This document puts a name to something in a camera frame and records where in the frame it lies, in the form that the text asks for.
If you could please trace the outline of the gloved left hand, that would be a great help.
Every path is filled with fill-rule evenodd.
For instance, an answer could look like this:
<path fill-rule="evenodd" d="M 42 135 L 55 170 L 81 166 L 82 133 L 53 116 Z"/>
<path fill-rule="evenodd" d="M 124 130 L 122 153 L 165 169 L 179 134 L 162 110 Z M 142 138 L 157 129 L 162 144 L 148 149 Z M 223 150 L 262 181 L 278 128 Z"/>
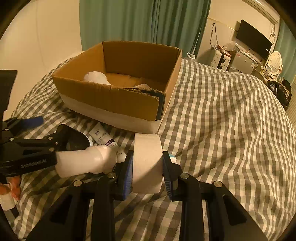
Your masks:
<path fill-rule="evenodd" d="M 7 183 L 1 183 L 1 207 L 4 211 L 13 209 L 20 199 L 22 177 L 8 177 Z"/>

